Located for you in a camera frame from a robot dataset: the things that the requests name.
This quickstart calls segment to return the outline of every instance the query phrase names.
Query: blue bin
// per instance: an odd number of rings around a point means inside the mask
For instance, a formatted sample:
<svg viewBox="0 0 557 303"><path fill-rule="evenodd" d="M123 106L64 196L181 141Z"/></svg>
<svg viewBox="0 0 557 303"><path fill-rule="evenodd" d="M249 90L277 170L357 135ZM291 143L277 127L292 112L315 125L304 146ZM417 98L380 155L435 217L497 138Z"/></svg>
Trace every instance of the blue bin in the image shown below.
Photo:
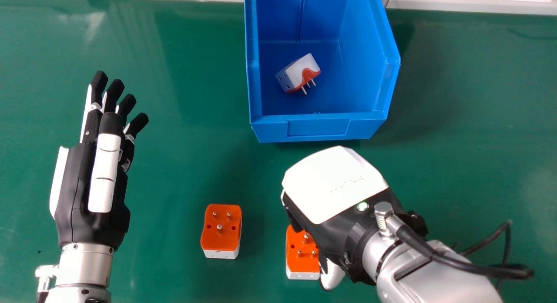
<svg viewBox="0 0 557 303"><path fill-rule="evenodd" d="M275 74L312 53L308 95ZM245 0L250 123L259 142L361 140L386 120L400 55L381 0Z"/></svg>

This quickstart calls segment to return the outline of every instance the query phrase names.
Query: orange plug adapter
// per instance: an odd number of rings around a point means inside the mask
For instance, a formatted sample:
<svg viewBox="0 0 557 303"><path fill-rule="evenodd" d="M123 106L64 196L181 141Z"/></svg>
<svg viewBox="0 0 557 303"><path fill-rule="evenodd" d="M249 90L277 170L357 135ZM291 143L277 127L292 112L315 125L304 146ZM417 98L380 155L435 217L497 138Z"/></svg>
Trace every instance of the orange plug adapter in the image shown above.
<svg viewBox="0 0 557 303"><path fill-rule="evenodd" d="M319 279L319 250L312 236L304 230L286 230L286 277L295 280Z"/></svg>
<svg viewBox="0 0 557 303"><path fill-rule="evenodd" d="M201 249L208 259L235 259L240 250L242 210L238 205L209 204L201 233Z"/></svg>

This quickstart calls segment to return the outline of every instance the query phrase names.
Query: green table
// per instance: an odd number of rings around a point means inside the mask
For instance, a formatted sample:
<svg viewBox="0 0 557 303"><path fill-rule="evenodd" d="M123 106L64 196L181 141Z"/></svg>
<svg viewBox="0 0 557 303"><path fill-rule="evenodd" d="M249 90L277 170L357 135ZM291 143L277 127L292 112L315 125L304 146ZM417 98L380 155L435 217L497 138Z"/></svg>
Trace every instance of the green table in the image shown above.
<svg viewBox="0 0 557 303"><path fill-rule="evenodd" d="M390 11L403 65L389 120L345 141L383 174L430 238L468 246L513 220L511 303L557 294L557 19ZM56 263L48 213L58 146L79 136L86 84L119 77L151 123L137 140L115 256L116 303L378 302L285 277L284 172L335 143L259 144L248 124L242 5L0 0L0 301L32 302L34 269ZM243 208L235 261L199 247L211 202ZM501 259L503 242L473 260Z"/></svg>

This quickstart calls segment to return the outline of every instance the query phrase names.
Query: robotic hand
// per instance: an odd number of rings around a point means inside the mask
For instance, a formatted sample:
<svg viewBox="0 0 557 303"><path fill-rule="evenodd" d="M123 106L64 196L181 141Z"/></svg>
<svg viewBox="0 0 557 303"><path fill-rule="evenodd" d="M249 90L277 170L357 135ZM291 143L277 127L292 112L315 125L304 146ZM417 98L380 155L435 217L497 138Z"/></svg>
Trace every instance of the robotic hand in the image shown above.
<svg viewBox="0 0 557 303"><path fill-rule="evenodd" d="M487 277L528 279L533 271L507 264L474 265L439 241L426 242L426 224L405 212L373 166L354 150L336 146L287 170L281 200L292 227L308 231L319 247L325 290L344 276L376 285L384 303L501 303ZM490 240L507 230L504 223ZM485 246L476 244L466 254Z"/></svg>
<svg viewBox="0 0 557 303"><path fill-rule="evenodd" d="M56 222L58 265L40 266L37 303L109 303L110 271L114 252L128 232L130 211L124 203L127 171L134 157L134 141L149 122L140 113L125 127L136 100L126 95L116 79L103 91L108 78L93 77L81 136L73 148L61 147L50 190L50 214ZM56 286L51 289L53 279Z"/></svg>

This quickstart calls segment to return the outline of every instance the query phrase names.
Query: orange and white plug adapter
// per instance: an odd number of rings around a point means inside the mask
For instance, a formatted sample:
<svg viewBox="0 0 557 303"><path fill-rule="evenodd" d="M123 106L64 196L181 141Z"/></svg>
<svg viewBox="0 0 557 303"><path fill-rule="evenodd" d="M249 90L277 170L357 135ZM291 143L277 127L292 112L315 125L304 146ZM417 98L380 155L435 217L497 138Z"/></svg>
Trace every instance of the orange and white plug adapter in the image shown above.
<svg viewBox="0 0 557 303"><path fill-rule="evenodd" d="M282 90L286 93L292 93L301 89L307 95L308 93L304 86L312 87L310 82L316 86L314 77L317 77L320 73L319 65L317 65L312 53L309 53L284 67L275 74L275 77L279 81L278 83Z"/></svg>
<svg viewBox="0 0 557 303"><path fill-rule="evenodd" d="M292 280L319 279L319 250L308 232L286 230L286 277Z"/></svg>
<svg viewBox="0 0 557 303"><path fill-rule="evenodd" d="M242 210L238 205L209 204L201 233L201 249L208 259L235 259L240 251Z"/></svg>

